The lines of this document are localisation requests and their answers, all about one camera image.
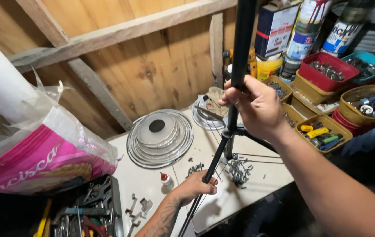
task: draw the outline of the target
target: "hand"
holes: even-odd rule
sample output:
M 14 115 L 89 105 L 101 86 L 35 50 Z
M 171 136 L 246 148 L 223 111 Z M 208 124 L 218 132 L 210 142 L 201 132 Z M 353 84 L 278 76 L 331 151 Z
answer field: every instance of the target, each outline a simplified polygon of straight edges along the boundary
M 231 87 L 231 80 L 225 83 L 227 90 L 218 104 L 234 104 L 250 134 L 273 142 L 289 127 L 277 92 L 250 75 L 245 76 L 244 83 L 246 89 L 243 93 Z
M 186 206 L 200 194 L 216 194 L 218 180 L 211 177 L 209 183 L 202 182 L 202 178 L 206 175 L 206 172 L 207 170 L 202 170 L 189 175 L 189 177 L 174 188 L 169 195 L 178 198 L 181 205 Z

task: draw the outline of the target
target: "workbench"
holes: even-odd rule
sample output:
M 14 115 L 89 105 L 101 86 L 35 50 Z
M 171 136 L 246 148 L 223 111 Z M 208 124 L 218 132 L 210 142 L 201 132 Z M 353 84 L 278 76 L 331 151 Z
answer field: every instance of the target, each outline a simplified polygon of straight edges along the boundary
M 150 199 L 153 202 L 153 207 L 148 212 L 147 218 L 140 218 L 141 225 L 133 230 L 132 236 L 146 224 L 166 195 L 166 191 L 160 181 L 160 172 L 170 175 L 174 179 L 175 186 L 179 185 L 185 180 L 190 167 L 199 163 L 205 165 L 204 169 L 209 167 L 218 147 L 218 143 L 221 140 L 220 133 L 222 130 L 206 131 L 193 121 L 192 111 L 190 109 L 184 110 L 183 113 L 190 119 L 195 135 L 190 149 L 180 161 L 172 166 L 159 170 L 147 170 L 135 165 L 127 154 L 127 133 L 109 141 L 111 145 L 117 147 L 119 157 L 123 156 L 113 174 L 113 176 L 119 180 L 122 210 L 131 208 L 133 202 L 132 193 L 138 198 L 138 202 L 133 211 L 135 214 L 141 210 L 139 201 L 142 198 L 146 200 Z M 294 181 L 278 154 L 253 142 L 247 137 L 235 137 L 233 152 L 248 154 L 239 155 L 239 157 L 243 157 L 244 159 L 247 158 L 248 160 L 270 163 L 247 162 L 244 164 L 246 167 L 253 165 L 249 180 L 244 184 L 244 186 L 247 187 L 245 189 L 237 188 L 234 183 L 231 182 L 231 175 L 223 171 L 223 169 L 228 170 L 229 167 L 220 163 L 216 169 L 216 174 L 213 175 L 217 177 L 217 175 L 220 174 L 218 179 L 219 184 L 217 185 L 218 193 L 216 195 L 204 195 L 202 198 L 203 202 L 197 209 L 186 231 L 185 237 L 193 237 L 195 233 L 202 234 L 208 231 L 242 208 L 263 199 L 274 191 Z M 251 155 L 274 156 L 277 158 Z M 172 237 L 179 234 L 191 205 L 192 204 L 189 204 L 181 208 L 171 235 Z M 127 236 L 130 227 L 131 218 L 129 215 L 123 216 L 125 236 Z

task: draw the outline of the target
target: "teal plastic container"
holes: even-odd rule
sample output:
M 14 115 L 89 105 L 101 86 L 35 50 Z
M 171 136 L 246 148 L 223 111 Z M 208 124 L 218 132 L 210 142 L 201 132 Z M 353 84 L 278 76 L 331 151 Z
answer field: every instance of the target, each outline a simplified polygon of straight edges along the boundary
M 375 65 L 375 55 L 373 55 L 371 53 L 368 53 L 368 52 L 365 52 L 365 51 L 355 52 L 353 54 L 348 55 L 347 57 L 343 57 L 341 60 L 346 61 L 350 58 L 354 59 L 356 57 L 359 57 L 364 62 Z M 373 78 L 375 78 L 375 75 L 370 76 L 368 78 L 353 78 L 353 79 L 351 79 L 351 81 L 355 84 L 363 84 L 363 83 L 367 83 L 369 80 L 371 80 Z

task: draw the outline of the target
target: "wooden wall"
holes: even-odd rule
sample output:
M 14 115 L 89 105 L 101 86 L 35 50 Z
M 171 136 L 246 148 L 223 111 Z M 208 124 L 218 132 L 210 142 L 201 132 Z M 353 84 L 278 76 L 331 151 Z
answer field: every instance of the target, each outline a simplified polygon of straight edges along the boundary
M 194 0 L 43 0 L 69 37 L 160 12 Z M 211 15 L 94 51 L 82 59 L 95 70 L 127 115 L 135 120 L 162 108 L 189 106 L 212 86 Z M 224 11 L 224 48 L 234 42 L 235 8 Z M 50 43 L 14 0 L 0 0 L 0 50 L 13 55 Z M 37 70 L 45 85 L 64 92 L 60 104 L 102 138 L 120 125 L 66 62 Z M 34 83 L 33 73 L 24 76 Z

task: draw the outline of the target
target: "pink plastic bag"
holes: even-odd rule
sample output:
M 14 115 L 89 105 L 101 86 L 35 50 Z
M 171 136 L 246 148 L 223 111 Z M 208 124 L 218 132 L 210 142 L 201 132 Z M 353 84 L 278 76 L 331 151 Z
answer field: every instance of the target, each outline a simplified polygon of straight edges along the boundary
M 0 192 L 34 194 L 79 186 L 117 166 L 117 149 L 53 107 L 35 131 L 0 157 Z

